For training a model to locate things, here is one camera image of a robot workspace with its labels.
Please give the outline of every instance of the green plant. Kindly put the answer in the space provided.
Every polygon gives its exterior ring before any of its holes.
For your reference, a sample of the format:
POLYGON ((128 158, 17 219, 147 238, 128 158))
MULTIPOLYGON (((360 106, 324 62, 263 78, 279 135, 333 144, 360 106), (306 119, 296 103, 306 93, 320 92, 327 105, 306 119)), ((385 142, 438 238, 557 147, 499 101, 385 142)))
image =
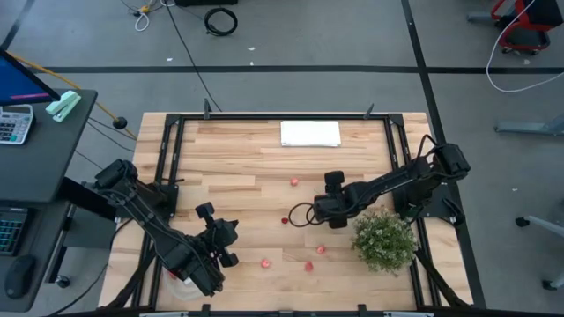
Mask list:
POLYGON ((352 248, 373 271, 394 273, 412 262, 417 240, 412 228, 398 214, 365 212, 355 221, 352 248))

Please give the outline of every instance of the red chair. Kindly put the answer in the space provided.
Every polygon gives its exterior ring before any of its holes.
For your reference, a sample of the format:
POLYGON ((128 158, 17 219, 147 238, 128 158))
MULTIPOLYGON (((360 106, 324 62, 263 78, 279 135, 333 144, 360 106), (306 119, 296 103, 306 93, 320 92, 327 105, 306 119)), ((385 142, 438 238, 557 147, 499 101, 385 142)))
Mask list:
MULTIPOLYGON (((506 0, 498 1, 491 11, 492 19, 496 21, 495 25, 504 29, 532 1, 516 0, 513 10, 503 16, 496 12, 506 0)), ((499 44, 503 47, 502 52, 508 53, 515 49, 536 55, 550 45, 547 32, 561 25, 562 22, 562 14, 556 0, 537 0, 501 36, 499 44)))

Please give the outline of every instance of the gray floor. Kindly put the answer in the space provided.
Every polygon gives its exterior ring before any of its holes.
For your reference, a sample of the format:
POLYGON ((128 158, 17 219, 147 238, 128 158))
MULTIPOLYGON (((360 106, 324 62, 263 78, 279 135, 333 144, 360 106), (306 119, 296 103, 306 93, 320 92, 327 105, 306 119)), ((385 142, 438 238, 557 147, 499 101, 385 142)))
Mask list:
MULTIPOLYGON (((0 39, 9 32, 23 3, 0 1, 0 39)), ((498 31, 468 24, 465 13, 486 10, 492 1, 410 3, 427 66, 485 66, 498 31)), ((206 9, 190 11, 203 15, 206 9)), ((399 1, 241 0, 233 7, 240 28, 229 38, 206 35, 198 18, 180 8, 172 10, 198 65, 416 65, 399 1)), ((166 10, 150 18, 149 28, 138 33, 133 29, 135 19, 118 0, 36 1, 10 51, 44 66, 189 65, 166 10)), ((493 65, 564 66, 564 28, 554 30, 551 38, 552 46, 538 56, 496 53, 493 65)), ((205 97, 194 74, 67 77, 97 90, 99 101, 126 116, 136 132, 143 112, 199 111, 205 97)), ((363 111, 373 102, 375 111, 427 111, 418 74, 215 73, 203 77, 217 102, 229 111, 363 111)), ((52 77, 41 78, 51 86, 64 87, 52 77)), ((494 76, 504 87, 543 78, 494 76)), ((525 215, 561 221, 562 141, 499 135, 493 130, 498 119, 545 121, 562 112, 564 79, 513 95, 495 91, 484 75, 431 75, 431 84, 446 137, 460 144, 472 166, 460 189, 488 307, 564 313, 563 291, 544 291, 539 282, 564 269, 564 241, 538 228, 517 228, 513 222, 525 215)), ((98 109, 93 117, 107 120, 98 109)), ((134 146, 130 140, 116 138, 134 146)), ((115 159, 109 153, 131 158, 90 128, 78 149, 103 166, 115 159)), ((75 157, 68 175, 89 181, 95 173, 95 166, 75 157)), ((36 316, 65 305, 92 282, 107 258, 104 250, 72 250, 63 265, 63 273, 73 278, 71 288, 46 285, 32 311, 3 316, 36 316)), ((69 311, 94 309, 100 287, 69 311)))

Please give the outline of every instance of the computer monitor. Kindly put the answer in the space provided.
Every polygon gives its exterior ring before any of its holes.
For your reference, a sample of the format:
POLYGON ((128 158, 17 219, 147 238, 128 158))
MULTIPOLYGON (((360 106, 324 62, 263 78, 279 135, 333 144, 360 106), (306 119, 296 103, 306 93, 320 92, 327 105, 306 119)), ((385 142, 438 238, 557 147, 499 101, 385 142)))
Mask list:
POLYGON ((0 48, 0 106, 33 104, 61 97, 0 48))

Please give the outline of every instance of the wood grain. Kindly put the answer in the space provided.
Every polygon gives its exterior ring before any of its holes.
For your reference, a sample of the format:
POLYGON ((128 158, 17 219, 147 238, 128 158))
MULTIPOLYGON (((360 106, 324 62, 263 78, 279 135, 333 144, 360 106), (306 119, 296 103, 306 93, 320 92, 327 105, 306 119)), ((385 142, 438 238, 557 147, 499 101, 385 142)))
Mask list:
MULTIPOLYGON (((142 181, 152 181, 166 114, 145 114, 138 136, 134 163, 142 181)), ((429 133, 425 114, 404 114, 410 149, 416 151, 429 133)), ((311 202, 324 191, 323 175, 345 172, 346 182, 367 181, 391 170, 383 124, 376 121, 340 122, 342 145, 338 148, 289 148, 280 146, 279 121, 188 122, 182 139, 178 178, 180 195, 171 226, 190 234, 204 229, 194 208, 212 202, 216 217, 239 219, 239 239, 231 251, 240 264, 222 269, 224 290, 213 298, 183 302, 161 283, 158 309, 199 310, 209 303, 213 310, 356 310, 413 309, 408 269, 395 275, 374 273, 351 250, 353 228, 331 230, 327 225, 294 228, 282 217, 296 203, 311 202), (300 184, 293 188, 290 178, 300 184), (315 248, 325 245, 325 254, 315 248), (272 263, 260 266, 262 259, 272 263), (305 263, 314 264, 312 272, 305 263)), ((175 133, 171 134, 172 149, 175 133)), ((397 151, 399 138, 395 133, 397 151)), ((168 174, 171 154, 165 175, 168 174)), ((378 199, 375 208, 393 209, 391 196, 378 199)), ((295 213, 301 222, 305 210, 295 213)), ((465 300, 471 301, 456 233, 441 221, 428 219, 427 233, 437 269, 465 300)), ((109 302, 137 266, 142 231, 131 228, 116 238, 110 256, 100 305, 109 302)), ((421 268, 427 303, 427 278, 421 268)))

